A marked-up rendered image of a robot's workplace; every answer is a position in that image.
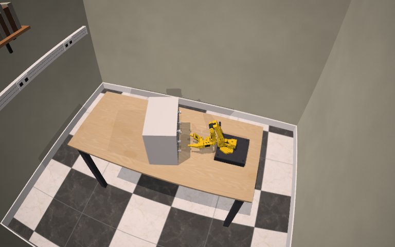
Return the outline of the grey chest of drawers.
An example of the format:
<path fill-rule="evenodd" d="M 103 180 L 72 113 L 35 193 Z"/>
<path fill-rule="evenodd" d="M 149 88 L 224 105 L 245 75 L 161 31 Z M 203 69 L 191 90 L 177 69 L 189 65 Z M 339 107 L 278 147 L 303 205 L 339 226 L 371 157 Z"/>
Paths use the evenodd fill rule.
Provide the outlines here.
<path fill-rule="evenodd" d="M 178 165 L 178 97 L 149 97 L 142 137 L 150 165 Z"/>

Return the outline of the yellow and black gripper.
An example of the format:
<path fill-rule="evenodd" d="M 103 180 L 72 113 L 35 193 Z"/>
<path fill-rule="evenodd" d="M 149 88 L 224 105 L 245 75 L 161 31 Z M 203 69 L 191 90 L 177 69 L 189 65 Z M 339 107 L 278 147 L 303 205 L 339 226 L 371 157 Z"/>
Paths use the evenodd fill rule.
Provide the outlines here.
<path fill-rule="evenodd" d="M 195 140 L 198 141 L 198 144 L 192 144 L 192 145 L 188 145 L 189 147 L 195 147 L 195 148 L 204 148 L 204 140 L 203 137 L 198 136 L 197 134 L 190 134 L 191 137 L 193 137 Z"/>

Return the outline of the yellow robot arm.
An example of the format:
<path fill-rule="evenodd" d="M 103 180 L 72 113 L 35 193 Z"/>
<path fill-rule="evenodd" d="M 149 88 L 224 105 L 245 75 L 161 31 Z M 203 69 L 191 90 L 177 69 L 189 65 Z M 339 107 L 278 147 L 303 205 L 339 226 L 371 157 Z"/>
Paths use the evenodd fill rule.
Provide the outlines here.
<path fill-rule="evenodd" d="M 216 120 L 209 123 L 209 129 L 210 129 L 210 137 L 206 137 L 203 142 L 205 148 L 211 147 L 212 145 L 216 144 L 217 142 L 216 133 L 217 133 L 218 147 L 220 147 L 220 150 L 225 154 L 233 153 L 233 149 L 236 144 L 236 139 L 226 139 L 226 138 L 224 139 L 224 133 Z M 216 133 L 213 130 L 215 130 Z M 227 147 L 223 147 L 223 146 L 227 146 Z"/>

